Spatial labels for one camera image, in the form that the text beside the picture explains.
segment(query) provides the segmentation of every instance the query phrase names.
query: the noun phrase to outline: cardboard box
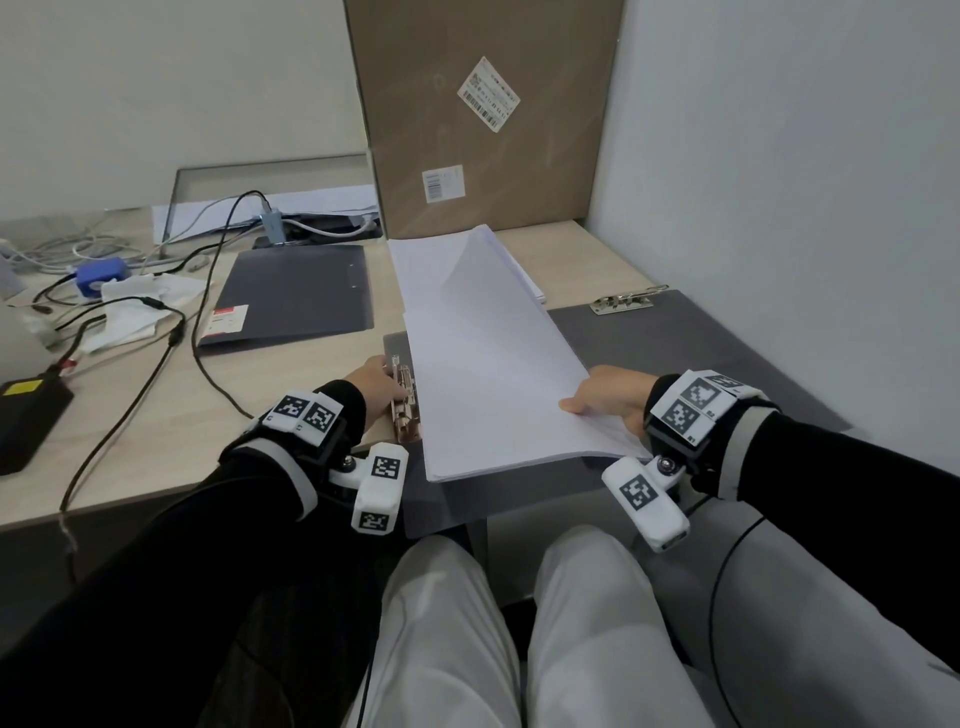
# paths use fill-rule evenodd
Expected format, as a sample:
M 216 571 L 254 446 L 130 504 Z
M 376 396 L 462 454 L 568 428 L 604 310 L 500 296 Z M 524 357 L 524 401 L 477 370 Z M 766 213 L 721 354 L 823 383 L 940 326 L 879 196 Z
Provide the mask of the cardboard box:
M 347 0 L 387 234 L 586 216 L 622 7 Z

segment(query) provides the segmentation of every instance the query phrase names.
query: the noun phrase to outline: metal screw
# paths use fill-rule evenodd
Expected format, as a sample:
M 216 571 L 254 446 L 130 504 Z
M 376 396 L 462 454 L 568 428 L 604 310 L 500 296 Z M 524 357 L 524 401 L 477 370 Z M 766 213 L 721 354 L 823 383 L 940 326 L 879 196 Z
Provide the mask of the metal screw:
M 672 475 L 677 471 L 677 464 L 668 457 L 662 457 L 657 463 L 657 470 L 664 475 Z

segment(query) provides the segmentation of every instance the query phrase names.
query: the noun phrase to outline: black power adapter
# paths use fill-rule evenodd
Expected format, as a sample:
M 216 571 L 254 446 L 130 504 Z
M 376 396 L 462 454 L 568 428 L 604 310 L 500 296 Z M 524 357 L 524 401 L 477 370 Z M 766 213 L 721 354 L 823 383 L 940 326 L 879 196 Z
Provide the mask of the black power adapter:
M 0 475 L 27 467 L 72 399 L 59 371 L 0 385 Z

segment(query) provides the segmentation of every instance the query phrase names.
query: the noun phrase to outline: white pants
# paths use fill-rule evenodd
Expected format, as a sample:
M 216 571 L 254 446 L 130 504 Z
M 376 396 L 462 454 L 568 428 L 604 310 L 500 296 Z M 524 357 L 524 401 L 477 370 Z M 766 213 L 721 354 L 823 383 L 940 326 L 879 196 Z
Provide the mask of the white pants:
M 529 726 L 713 725 L 650 581 L 616 539 L 592 526 L 565 533 L 543 557 L 534 598 Z M 424 539 L 383 595 L 363 724 L 514 728 L 520 711 L 519 660 L 486 575 L 452 541 Z

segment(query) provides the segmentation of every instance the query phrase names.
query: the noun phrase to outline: metal clip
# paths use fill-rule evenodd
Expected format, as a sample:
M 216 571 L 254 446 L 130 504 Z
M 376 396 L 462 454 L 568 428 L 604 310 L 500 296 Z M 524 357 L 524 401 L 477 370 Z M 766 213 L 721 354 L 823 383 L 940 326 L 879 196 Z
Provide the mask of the metal clip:
M 634 311 L 638 308 L 650 308 L 652 302 L 648 296 L 665 291 L 668 285 L 653 285 L 642 291 L 633 291 L 631 293 L 621 293 L 616 296 L 606 296 L 597 299 L 590 304 L 590 309 L 597 316 L 604 316 L 608 313 L 619 313 L 620 311 Z
M 417 405 L 417 389 L 410 367 L 400 364 L 400 357 L 392 357 L 394 379 L 407 390 L 407 397 L 400 402 L 392 402 L 390 412 L 394 419 L 396 441 L 402 445 L 415 443 L 420 439 L 420 407 Z

